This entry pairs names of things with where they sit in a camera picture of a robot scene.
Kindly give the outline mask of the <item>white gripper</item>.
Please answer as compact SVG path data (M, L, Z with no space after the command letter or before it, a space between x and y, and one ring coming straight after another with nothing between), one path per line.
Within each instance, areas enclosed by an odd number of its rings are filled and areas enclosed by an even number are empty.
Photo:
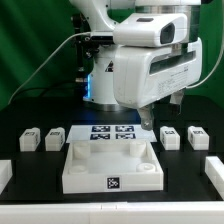
M197 82L202 70L202 42L189 43L184 53L174 55L172 47L119 47L113 66L113 91L116 101L138 110L141 127L152 130L151 103L171 95L170 105L176 115L188 85Z

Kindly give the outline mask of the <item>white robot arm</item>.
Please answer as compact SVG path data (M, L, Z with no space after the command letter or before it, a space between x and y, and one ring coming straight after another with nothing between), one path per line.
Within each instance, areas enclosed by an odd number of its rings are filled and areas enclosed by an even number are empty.
M84 100L133 108L153 128L153 103L179 104L202 68L202 0L69 0L87 21L93 57Z

